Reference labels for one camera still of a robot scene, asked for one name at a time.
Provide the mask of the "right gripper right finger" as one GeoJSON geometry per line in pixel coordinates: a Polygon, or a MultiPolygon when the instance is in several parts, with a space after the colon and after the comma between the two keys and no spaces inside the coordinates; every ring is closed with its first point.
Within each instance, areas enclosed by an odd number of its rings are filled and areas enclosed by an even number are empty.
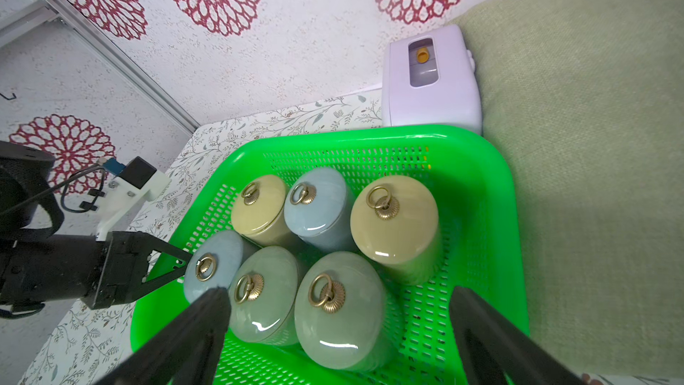
{"type": "Polygon", "coordinates": [[[469,384],[582,383],[469,288],[452,291],[450,319],[469,384]]]}

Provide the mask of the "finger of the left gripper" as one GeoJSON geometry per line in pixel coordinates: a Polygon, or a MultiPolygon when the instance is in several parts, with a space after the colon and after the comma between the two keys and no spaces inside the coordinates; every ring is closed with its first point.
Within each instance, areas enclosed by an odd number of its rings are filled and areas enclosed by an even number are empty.
{"type": "Polygon", "coordinates": [[[192,254],[188,251],[179,249],[178,247],[175,247],[153,235],[144,235],[144,246],[149,250],[149,252],[166,254],[185,263],[188,263],[192,258],[192,254]]]}
{"type": "Polygon", "coordinates": [[[171,271],[161,276],[155,277],[153,279],[142,279],[134,281],[128,288],[128,303],[138,301],[144,296],[155,292],[159,288],[165,286],[168,283],[176,281],[185,275],[187,266],[174,267],[171,271]]]}

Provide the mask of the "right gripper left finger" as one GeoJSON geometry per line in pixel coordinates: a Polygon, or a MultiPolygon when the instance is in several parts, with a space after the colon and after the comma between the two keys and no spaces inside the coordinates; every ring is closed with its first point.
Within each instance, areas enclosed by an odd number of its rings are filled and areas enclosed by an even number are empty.
{"type": "Polygon", "coordinates": [[[228,290],[208,290],[98,383],[213,383],[229,327],[230,312],[228,290]]]}

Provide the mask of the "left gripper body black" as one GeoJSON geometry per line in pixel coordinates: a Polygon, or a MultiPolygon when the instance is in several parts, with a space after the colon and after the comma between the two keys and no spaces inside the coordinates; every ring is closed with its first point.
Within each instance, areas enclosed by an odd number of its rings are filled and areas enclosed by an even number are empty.
{"type": "Polygon", "coordinates": [[[128,304],[145,294],[152,236],[113,232],[103,242],[54,235],[42,242],[1,243],[1,305],[41,309],[79,299],[92,309],[128,304]]]}

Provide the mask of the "blue-grey canister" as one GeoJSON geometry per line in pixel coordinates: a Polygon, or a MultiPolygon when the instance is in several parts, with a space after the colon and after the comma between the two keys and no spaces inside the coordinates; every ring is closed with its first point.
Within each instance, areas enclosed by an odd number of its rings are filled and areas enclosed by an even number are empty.
{"type": "Polygon", "coordinates": [[[183,277],[185,299],[192,304],[211,288],[228,288],[242,264],[258,250],[254,242],[233,230],[208,238],[188,263],[183,277]]]}

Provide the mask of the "green canister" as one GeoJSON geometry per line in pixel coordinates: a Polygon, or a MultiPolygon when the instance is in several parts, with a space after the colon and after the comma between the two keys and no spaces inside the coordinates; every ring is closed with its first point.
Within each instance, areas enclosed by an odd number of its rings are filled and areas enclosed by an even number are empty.
{"type": "Polygon", "coordinates": [[[294,318],[300,346],[323,367],[371,372],[399,355],[402,308],[372,264],[352,252],[333,252],[311,266],[294,318]]]}
{"type": "Polygon", "coordinates": [[[279,246],[249,257],[229,288],[230,329],[247,343],[297,345],[294,305],[305,265],[279,246]]]}

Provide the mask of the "green plastic basket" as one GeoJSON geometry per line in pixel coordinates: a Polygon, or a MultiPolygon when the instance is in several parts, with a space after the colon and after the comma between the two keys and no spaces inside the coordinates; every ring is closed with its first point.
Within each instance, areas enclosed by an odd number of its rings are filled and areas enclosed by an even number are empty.
{"type": "Polygon", "coordinates": [[[440,270],[422,285],[392,284],[404,319],[397,356],[370,373],[317,365],[298,346],[245,343],[226,335],[218,384],[463,384],[448,301],[468,287],[527,332],[529,319],[513,179],[484,138],[448,126],[376,128],[255,140],[213,173],[169,242],[194,251],[231,226],[242,189],[276,175],[293,185],[306,171],[338,169],[352,191],[383,176],[405,175],[434,195],[444,241],[440,270]]]}

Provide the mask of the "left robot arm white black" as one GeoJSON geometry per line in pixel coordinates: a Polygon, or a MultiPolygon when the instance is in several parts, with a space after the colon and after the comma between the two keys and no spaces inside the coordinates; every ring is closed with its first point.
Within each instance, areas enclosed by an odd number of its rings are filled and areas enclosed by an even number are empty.
{"type": "Polygon", "coordinates": [[[191,253],[149,233],[114,230],[139,201],[157,199],[170,179],[146,160],[98,160],[49,185],[55,156],[1,144],[1,317],[39,313],[49,301],[80,299],[88,308],[128,304],[182,277],[191,253]],[[103,172],[112,181],[89,191],[80,210],[98,217],[92,235],[62,235],[68,186],[103,172]]]}

